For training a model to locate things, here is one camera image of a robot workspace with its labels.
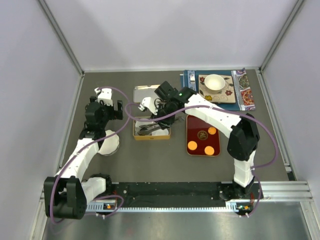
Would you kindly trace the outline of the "metal tongs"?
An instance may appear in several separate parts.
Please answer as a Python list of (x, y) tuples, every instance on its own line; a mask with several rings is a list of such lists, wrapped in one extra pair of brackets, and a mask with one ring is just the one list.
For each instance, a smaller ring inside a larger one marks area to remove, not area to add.
[(142, 122), (142, 121), (136, 121), (134, 124), (134, 133), (138, 136), (149, 136), (152, 135), (153, 132), (156, 131), (170, 131), (171, 127), (166, 126), (165, 128), (162, 128), (158, 123), (154, 121), (149, 122)]

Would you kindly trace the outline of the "orange cookie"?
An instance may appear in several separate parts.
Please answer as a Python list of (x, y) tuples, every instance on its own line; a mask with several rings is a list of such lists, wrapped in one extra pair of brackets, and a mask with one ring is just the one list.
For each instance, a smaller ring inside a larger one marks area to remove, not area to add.
[(194, 150), (197, 149), (198, 144), (195, 141), (189, 141), (187, 143), (187, 147), (188, 147), (189, 150), (194, 151)]
[(213, 156), (215, 153), (215, 149), (212, 146), (206, 146), (204, 148), (204, 153), (208, 156)]
[(215, 135), (217, 132), (217, 129), (215, 127), (209, 127), (207, 130), (208, 134)]

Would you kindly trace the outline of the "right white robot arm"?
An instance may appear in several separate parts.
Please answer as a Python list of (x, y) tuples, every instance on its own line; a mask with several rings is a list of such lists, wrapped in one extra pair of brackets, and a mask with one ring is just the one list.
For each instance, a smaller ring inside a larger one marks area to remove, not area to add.
[(161, 128), (170, 127), (178, 110), (187, 115), (197, 117), (215, 127), (228, 138), (227, 152), (234, 159), (234, 177), (232, 190), (226, 187), (220, 189), (223, 200), (245, 198), (252, 191), (254, 176), (251, 168), (260, 139), (257, 124), (253, 116), (246, 114), (238, 116), (225, 112), (224, 109), (204, 99), (195, 90), (184, 87), (181, 90), (173, 88), (167, 81), (155, 91), (160, 102), (152, 97), (146, 97), (141, 105), (152, 113)]

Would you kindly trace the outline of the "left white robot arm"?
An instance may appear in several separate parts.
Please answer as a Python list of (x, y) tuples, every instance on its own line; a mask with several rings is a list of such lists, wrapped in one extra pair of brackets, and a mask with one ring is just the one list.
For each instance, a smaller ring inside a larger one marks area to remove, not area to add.
[(91, 97), (85, 106), (84, 127), (77, 140), (76, 147), (65, 165), (49, 176), (43, 183), (45, 214), (54, 219), (80, 220), (85, 215), (88, 203), (97, 196), (109, 198), (114, 191), (111, 178), (107, 174), (97, 173), (83, 182), (84, 174), (99, 154), (109, 156), (120, 146), (119, 136), (107, 130), (109, 121), (123, 119), (123, 102), (117, 106), (107, 105), (106, 100)]

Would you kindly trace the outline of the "white paper cup front-right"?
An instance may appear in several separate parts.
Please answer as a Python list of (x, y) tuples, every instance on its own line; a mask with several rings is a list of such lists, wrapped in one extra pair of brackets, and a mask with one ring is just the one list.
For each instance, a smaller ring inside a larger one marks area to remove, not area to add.
[(168, 129), (158, 129), (151, 133), (152, 136), (167, 136), (169, 135)]

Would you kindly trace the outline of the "blue cloth napkin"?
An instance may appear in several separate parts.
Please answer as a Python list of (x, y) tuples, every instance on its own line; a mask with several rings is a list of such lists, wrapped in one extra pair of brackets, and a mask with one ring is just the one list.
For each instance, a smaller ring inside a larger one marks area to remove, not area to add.
[[(180, 74), (180, 76), (179, 76), (180, 84), (182, 87), (189, 87), (190, 86), (190, 74), (194, 74), (195, 75), (195, 83), (196, 83), (196, 92), (198, 93), (198, 87), (199, 87), (198, 77), (199, 77), (199, 75), (217, 74), (217, 75), (228, 75), (228, 76), (232, 77), (231, 71), (233, 71), (233, 70), (184, 70), (182, 72), (182, 74)], [(235, 103), (213, 103), (213, 104), (216, 104), (217, 106), (219, 106), (220, 108), (223, 108), (225, 110), (240, 111), (240, 108), (237, 103), (237, 97), (236, 97)]]

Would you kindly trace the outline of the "gold cookie tin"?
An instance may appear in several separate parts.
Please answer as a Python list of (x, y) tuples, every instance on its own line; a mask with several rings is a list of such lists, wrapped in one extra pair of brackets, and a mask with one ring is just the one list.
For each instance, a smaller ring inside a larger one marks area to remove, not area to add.
[(137, 135), (135, 134), (135, 123), (136, 123), (136, 120), (133, 120), (132, 135), (133, 135), (133, 138), (137, 141), (169, 140), (171, 138), (171, 129), (169, 130), (169, 135), (165, 135), (165, 136)]

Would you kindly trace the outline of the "red lacquer tray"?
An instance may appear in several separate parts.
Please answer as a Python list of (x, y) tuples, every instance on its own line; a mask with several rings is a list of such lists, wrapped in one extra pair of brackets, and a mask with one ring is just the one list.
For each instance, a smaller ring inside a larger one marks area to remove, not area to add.
[[(217, 157), (221, 152), (220, 132), (216, 128), (216, 134), (208, 134), (208, 128), (214, 127), (205, 121), (188, 115), (186, 118), (186, 151), (191, 156)], [(197, 143), (196, 150), (188, 149), (188, 142), (195, 141)], [(206, 155), (205, 147), (211, 146), (214, 148), (214, 155)]]

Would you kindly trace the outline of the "white bowl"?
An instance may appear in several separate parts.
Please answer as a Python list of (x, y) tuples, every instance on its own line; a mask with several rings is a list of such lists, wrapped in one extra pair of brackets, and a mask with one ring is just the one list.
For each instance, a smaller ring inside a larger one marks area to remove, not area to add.
[(225, 87), (225, 79), (218, 74), (207, 75), (204, 79), (204, 85), (212, 91), (220, 91)]

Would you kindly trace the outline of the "floral square plate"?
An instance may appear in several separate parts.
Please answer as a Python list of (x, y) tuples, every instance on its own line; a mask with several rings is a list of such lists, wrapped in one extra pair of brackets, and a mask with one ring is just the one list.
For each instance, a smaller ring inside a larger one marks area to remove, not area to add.
[(230, 75), (220, 75), (225, 80), (225, 86), (222, 90), (213, 91), (205, 86), (205, 77), (209, 74), (200, 74), (198, 77), (198, 93), (207, 101), (212, 103), (235, 104), (236, 94), (234, 81)]

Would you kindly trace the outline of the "patterned colourful cloth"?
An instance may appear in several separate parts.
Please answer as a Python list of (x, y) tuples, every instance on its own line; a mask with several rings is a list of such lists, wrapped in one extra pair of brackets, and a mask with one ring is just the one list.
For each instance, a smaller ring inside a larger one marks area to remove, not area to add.
[(241, 111), (255, 111), (256, 105), (245, 68), (232, 70), (236, 101)]

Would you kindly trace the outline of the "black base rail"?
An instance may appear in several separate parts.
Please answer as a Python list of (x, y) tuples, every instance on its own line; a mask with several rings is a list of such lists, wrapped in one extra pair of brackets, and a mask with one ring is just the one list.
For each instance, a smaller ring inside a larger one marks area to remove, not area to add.
[(224, 207), (221, 194), (231, 182), (118, 182), (110, 193), (124, 198), (124, 208)]

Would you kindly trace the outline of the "right aluminium frame post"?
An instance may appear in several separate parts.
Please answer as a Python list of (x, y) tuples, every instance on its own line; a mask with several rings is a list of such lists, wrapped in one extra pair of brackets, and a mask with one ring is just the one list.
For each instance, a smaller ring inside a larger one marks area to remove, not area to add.
[(305, 0), (297, 0), (290, 11), (288, 17), (286, 18), (283, 26), (281, 27), (279, 33), (277, 34), (274, 42), (272, 43), (271, 48), (269, 49), (266, 57), (264, 58), (261, 66), (259, 67), (259, 71), (263, 72), (267, 66), (269, 65), (270, 61), (272, 60), (274, 54), (276, 53), (277, 49), (281, 45), (283, 39), (285, 38), (285, 35), (287, 34), (288, 30), (290, 29), (292, 23), (296, 19), (296, 17), (299, 15), (300, 11), (304, 7), (304, 4), (306, 3)]

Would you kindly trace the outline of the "aluminium frame post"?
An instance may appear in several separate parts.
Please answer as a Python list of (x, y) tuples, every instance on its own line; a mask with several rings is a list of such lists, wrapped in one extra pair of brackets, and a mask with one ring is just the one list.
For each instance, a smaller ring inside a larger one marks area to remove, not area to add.
[(36, 0), (36, 2), (39, 4), (40, 8), (42, 9), (45, 17), (49, 21), (50, 26), (52, 27), (55, 35), (57, 36), (59, 42), (61, 43), (66, 55), (68, 56), (69, 60), (71, 61), (72, 65), (76, 69), (76, 71), (83, 76), (85, 74), (85, 71), (81, 67), (78, 59), (76, 58), (76, 55), (74, 54), (71, 46), (69, 45), (67, 38), (65, 37), (62, 29), (60, 28), (55, 16), (53, 15), (49, 5), (45, 0)]
[(274, 54), (276, 53), (277, 49), (281, 45), (283, 39), (285, 38), (285, 35), (287, 34), (288, 30), (290, 29), (292, 23), (296, 19), (296, 17), (299, 15), (300, 11), (304, 7), (304, 4), (306, 3), (305, 0), (297, 0), (290, 11), (288, 17), (286, 18), (283, 26), (281, 27), (279, 33), (277, 34), (274, 42), (272, 43), (271, 48), (269, 49), (266, 57), (264, 58), (261, 66), (259, 67), (259, 71), (263, 72), (267, 66), (269, 65), (270, 61), (272, 60)]

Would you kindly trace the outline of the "left aluminium frame post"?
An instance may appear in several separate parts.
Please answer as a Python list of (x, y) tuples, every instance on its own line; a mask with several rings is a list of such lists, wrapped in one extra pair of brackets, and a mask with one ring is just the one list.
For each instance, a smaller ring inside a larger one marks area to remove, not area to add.
[(83, 76), (85, 74), (85, 71), (81, 67), (78, 59), (76, 58), (76, 55), (74, 54), (71, 46), (69, 45), (67, 38), (65, 37), (62, 29), (60, 28), (55, 16), (53, 15), (49, 5), (45, 0), (36, 0), (36, 2), (39, 4), (40, 8), (42, 9), (45, 17), (49, 21), (50, 26), (52, 27), (55, 35), (57, 36), (59, 42), (61, 43), (66, 55), (68, 56), (69, 60), (71, 61), (72, 65), (76, 69), (76, 71)]

